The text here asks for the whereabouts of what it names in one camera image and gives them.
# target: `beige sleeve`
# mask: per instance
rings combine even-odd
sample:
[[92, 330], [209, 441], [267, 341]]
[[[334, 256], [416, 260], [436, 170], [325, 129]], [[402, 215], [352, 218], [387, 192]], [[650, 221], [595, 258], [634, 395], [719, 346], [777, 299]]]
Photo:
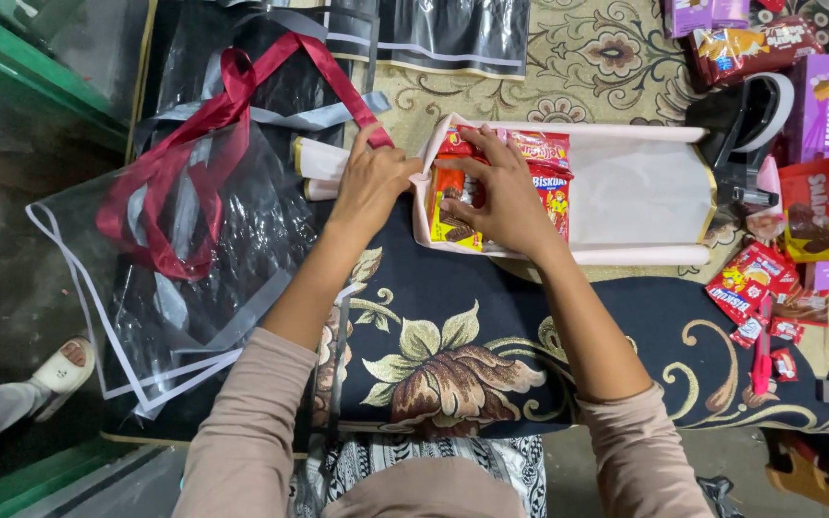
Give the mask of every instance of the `beige sleeve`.
[[661, 385], [603, 405], [579, 400], [597, 457], [597, 486], [609, 518], [713, 518]]
[[317, 360], [254, 331], [190, 444], [175, 518], [286, 516], [294, 419]]

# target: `black and white patterned cloth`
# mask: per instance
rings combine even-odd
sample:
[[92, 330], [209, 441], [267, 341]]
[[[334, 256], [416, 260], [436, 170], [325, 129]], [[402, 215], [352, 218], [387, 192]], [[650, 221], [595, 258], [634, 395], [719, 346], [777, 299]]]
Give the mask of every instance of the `black and white patterned cloth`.
[[390, 434], [342, 434], [325, 446], [313, 436], [306, 460], [290, 478], [290, 507], [296, 518], [320, 518], [329, 503], [380, 470], [416, 457], [472, 459], [492, 477], [511, 484], [530, 518], [545, 518], [545, 467], [539, 435], [519, 439], [445, 438], [412, 441]]

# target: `floral carpet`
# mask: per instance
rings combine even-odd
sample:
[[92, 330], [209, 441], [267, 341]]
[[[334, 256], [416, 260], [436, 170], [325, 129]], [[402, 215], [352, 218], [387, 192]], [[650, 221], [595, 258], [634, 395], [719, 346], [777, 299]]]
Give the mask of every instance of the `floral carpet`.
[[[398, 146], [418, 149], [451, 112], [473, 120], [682, 124], [698, 96], [681, 47], [663, 38], [658, 2], [532, 4], [523, 82], [378, 68], [375, 89], [393, 108], [379, 118]], [[796, 12], [812, 19], [829, 50], [829, 12], [790, 0], [776, 16]], [[774, 15], [757, 10], [752, 18]], [[417, 247], [410, 203], [400, 202], [354, 270], [346, 345], [339, 346], [337, 307], [325, 327], [315, 424], [340, 415], [345, 430], [501, 437], [577, 423], [570, 366], [541, 289], [484, 258]], [[810, 329], [797, 349], [774, 342], [793, 349], [801, 381], [759, 396], [747, 376], [753, 350], [731, 344], [733, 324], [703, 293], [742, 235], [733, 227], [709, 231], [709, 265], [586, 273], [664, 385], [679, 427], [829, 431], [829, 405], [814, 395], [815, 379], [829, 374], [829, 328]]]

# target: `tape dispenser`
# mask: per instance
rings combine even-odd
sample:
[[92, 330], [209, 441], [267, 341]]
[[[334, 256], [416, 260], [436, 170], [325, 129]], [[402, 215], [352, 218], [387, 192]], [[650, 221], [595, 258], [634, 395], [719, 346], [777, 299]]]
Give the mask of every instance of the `tape dispenser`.
[[757, 187], [757, 173], [792, 111], [795, 89], [782, 74], [763, 73], [709, 93], [686, 109], [685, 125], [703, 127], [697, 143], [718, 185], [712, 227], [775, 206], [778, 194]]

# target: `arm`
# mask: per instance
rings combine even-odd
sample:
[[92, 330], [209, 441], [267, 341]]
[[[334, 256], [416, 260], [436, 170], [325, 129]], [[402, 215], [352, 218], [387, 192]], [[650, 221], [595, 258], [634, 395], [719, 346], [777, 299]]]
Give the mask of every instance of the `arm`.
[[351, 150], [325, 229], [242, 351], [210, 417], [190, 444], [174, 516], [285, 516], [293, 426], [318, 361], [321, 328], [344, 281], [385, 224], [408, 177], [422, 169], [400, 149]]
[[481, 181], [486, 204], [475, 209], [444, 200], [445, 208], [539, 269], [590, 427], [606, 515], [711, 517], [661, 386], [651, 381], [547, 217], [522, 153], [486, 128], [461, 135], [482, 148], [491, 165], [472, 159], [442, 165]]

